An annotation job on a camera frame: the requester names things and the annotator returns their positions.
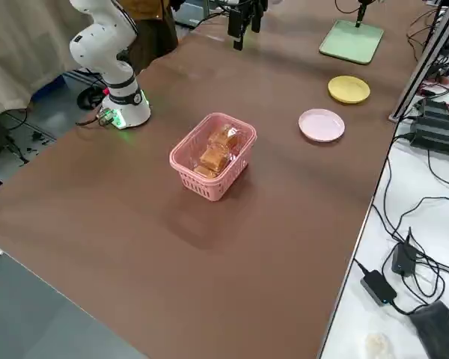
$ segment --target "power adapter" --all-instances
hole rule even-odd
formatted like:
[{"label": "power adapter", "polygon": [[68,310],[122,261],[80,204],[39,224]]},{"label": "power adapter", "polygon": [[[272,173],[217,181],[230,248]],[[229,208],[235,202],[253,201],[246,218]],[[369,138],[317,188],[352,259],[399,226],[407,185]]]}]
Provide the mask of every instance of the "power adapter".
[{"label": "power adapter", "polygon": [[356,259],[354,261],[358,263],[359,268],[364,273],[364,277],[361,279],[361,285],[366,289],[366,292],[369,293],[371,298],[380,307],[390,304],[397,297],[397,293],[384,276],[377,270],[368,271]]},{"label": "power adapter", "polygon": [[414,274],[418,251],[409,243],[400,243],[392,255],[391,270],[404,277]]}]

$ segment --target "gray floor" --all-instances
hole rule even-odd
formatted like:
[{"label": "gray floor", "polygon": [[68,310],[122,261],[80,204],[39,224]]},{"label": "gray floor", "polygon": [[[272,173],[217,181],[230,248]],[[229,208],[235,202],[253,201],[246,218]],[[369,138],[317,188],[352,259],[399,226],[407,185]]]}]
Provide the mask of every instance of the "gray floor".
[{"label": "gray floor", "polygon": [[145,359],[10,257],[0,257],[0,359]]},{"label": "gray floor", "polygon": [[[87,85],[81,82],[65,78],[65,86],[53,91],[50,95],[37,101],[33,109],[28,112],[27,123],[10,132],[27,160],[32,161],[48,146],[55,143],[66,131],[75,126],[75,121],[82,118],[86,111],[82,111],[76,105],[76,97]],[[22,119],[23,113],[9,111],[13,116]],[[16,126],[19,121],[6,114],[0,115],[0,123],[6,128]],[[35,131],[43,134],[43,140],[33,141]],[[9,151],[0,153],[0,180],[6,182],[21,169],[23,162]]]}]

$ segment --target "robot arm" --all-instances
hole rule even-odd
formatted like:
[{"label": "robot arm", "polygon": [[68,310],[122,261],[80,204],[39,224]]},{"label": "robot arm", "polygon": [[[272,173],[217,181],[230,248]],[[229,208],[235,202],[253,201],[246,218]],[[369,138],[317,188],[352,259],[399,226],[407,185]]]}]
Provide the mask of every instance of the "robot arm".
[{"label": "robot arm", "polygon": [[117,54],[136,38],[135,23],[115,0],[70,0],[94,23],[70,42],[70,52],[83,67],[100,73],[109,87],[103,109],[111,113],[113,124],[122,129],[137,126],[150,117],[150,107],[130,65],[118,61]]},{"label": "robot arm", "polygon": [[260,32],[261,18],[264,12],[268,10],[268,0],[239,0],[237,3],[231,4],[229,1],[221,6],[230,8],[230,20],[227,27],[227,34],[234,37],[233,48],[241,51],[243,45],[243,37],[249,24],[253,32]]}]

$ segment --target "brown clothing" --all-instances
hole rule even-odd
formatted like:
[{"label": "brown clothing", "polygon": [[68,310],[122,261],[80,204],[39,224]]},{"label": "brown clothing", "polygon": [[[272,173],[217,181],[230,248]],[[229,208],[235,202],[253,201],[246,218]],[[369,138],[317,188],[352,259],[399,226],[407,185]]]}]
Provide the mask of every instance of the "brown clothing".
[{"label": "brown clothing", "polygon": [[177,48],[173,13],[169,0],[120,0],[120,3],[138,29],[138,36],[128,48],[128,56],[135,74],[139,74],[151,61]]},{"label": "brown clothing", "polygon": [[163,9],[169,0],[119,0],[121,6],[135,20],[163,19]]}]

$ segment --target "brown tabletop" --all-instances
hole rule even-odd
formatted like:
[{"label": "brown tabletop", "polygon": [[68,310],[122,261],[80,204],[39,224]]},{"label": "brown tabletop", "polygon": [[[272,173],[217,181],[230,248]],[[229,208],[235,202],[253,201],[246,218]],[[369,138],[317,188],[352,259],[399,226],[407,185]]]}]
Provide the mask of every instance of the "brown tabletop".
[{"label": "brown tabletop", "polygon": [[[422,8],[369,6],[365,22],[385,35],[368,66],[318,53],[346,18],[332,0],[284,0],[242,52],[225,19],[201,26],[140,76],[146,125],[76,128],[0,188],[0,247],[152,359],[314,358],[415,65],[405,33]],[[330,98],[328,80],[343,74],[368,82],[365,103]],[[307,142],[297,120],[309,108],[337,112],[344,137]],[[185,190],[168,163],[214,111],[258,133],[217,203]]]}]

